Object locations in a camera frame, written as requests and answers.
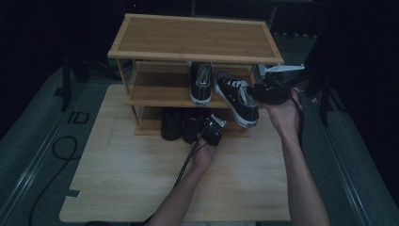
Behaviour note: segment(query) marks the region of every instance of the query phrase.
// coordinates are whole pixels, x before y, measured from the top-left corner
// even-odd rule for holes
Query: black shoe
[[[211,101],[212,63],[192,62],[190,65],[190,97],[195,105]]]
[[[183,110],[179,107],[162,108],[161,136],[166,140],[176,140],[183,135]]]
[[[229,104],[235,120],[245,128],[258,123],[258,103],[247,94],[247,82],[239,80],[229,73],[219,72],[214,77],[216,94]]]
[[[189,144],[197,141],[197,134],[202,132],[205,119],[209,116],[210,110],[208,108],[187,108],[184,119],[183,140]]]

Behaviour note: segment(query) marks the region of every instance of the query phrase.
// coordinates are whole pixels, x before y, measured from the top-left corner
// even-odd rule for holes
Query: person's right arm
[[[293,91],[293,96],[298,102],[298,94]],[[299,116],[294,103],[289,100],[282,105],[261,105],[281,138],[291,221],[298,226],[329,225],[327,209],[299,145]]]

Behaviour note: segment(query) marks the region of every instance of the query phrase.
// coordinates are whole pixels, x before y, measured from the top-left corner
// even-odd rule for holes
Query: hand
[[[216,146],[211,146],[202,138],[193,156],[193,169],[206,171],[214,159]]]
[[[291,90],[294,100],[299,104],[299,96],[297,92]],[[299,129],[299,115],[292,100],[288,100],[282,105],[267,105],[260,103],[269,113],[270,120],[276,128],[281,138],[297,138]]]

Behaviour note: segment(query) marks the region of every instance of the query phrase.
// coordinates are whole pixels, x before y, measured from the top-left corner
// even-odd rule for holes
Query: wooden shoe rack
[[[196,107],[190,100],[189,62],[213,62],[214,74],[228,72],[255,83],[257,64],[276,65],[283,59],[265,22],[126,14],[108,52],[120,67],[125,104],[136,118],[135,135],[160,135],[162,107]],[[122,61],[132,59],[127,80]],[[227,120],[223,134],[248,137],[229,106],[212,90],[206,106]]]

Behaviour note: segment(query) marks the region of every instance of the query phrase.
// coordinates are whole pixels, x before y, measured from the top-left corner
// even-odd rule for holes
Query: gray floor
[[[275,36],[275,41],[285,63],[297,65],[304,62],[315,39]],[[56,88],[61,87],[61,71],[43,84],[20,119],[0,141],[3,218],[0,224],[29,225],[29,214],[36,198],[65,164],[52,154],[52,145],[61,138],[54,148],[59,155],[68,157],[73,152],[74,143],[65,136],[73,136],[77,141],[74,156],[83,152],[106,89],[113,83],[116,82],[101,77],[93,77],[88,84],[73,80],[72,103],[63,113],[60,112],[62,99],[53,96]],[[317,116],[317,99],[303,97],[302,104],[305,112],[304,153],[326,202],[331,224],[399,225],[399,211],[350,117],[331,104],[333,111],[327,115],[329,127],[325,127]],[[26,171],[33,159],[43,159],[37,174],[34,170]],[[58,218],[78,161],[71,161],[43,193],[33,212],[32,225],[84,224],[67,224]],[[30,175],[34,180],[25,180],[24,175]],[[27,192],[15,190],[17,185],[29,189]],[[262,225],[290,225],[290,222],[262,222]]]

